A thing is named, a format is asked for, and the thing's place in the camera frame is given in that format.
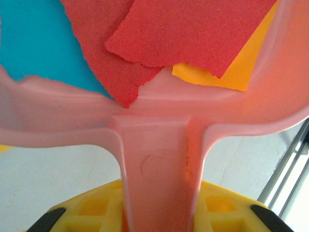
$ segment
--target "red paper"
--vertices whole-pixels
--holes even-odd
[[[137,99],[139,86],[161,68],[147,68],[112,54],[104,42],[127,15],[133,0],[61,0],[84,57],[109,94],[124,107]]]
[[[105,43],[147,67],[188,62],[221,77],[276,0],[135,0]]]

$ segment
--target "black plastic part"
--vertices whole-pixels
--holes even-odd
[[[274,212],[259,205],[251,205],[251,210],[271,232],[293,232]]]
[[[62,207],[47,212],[27,232],[50,232],[65,211],[66,209]]]

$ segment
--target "white floor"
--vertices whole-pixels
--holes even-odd
[[[206,158],[203,179],[257,199],[299,128],[222,139]],[[0,153],[0,232],[27,229],[53,205],[118,178],[115,158],[96,146]]]

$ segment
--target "pink plastic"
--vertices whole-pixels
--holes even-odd
[[[203,161],[219,139],[285,130],[309,115],[309,4],[281,0],[249,90],[195,86],[166,68],[130,109],[99,94],[0,69],[0,144],[93,144],[118,160],[134,232],[188,232]]]

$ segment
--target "orange paper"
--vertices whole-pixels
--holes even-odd
[[[275,16],[278,4],[279,1],[270,9],[220,79],[212,75],[209,71],[192,67],[187,63],[174,65],[172,74],[186,82],[196,85],[225,87],[246,91],[259,50]]]

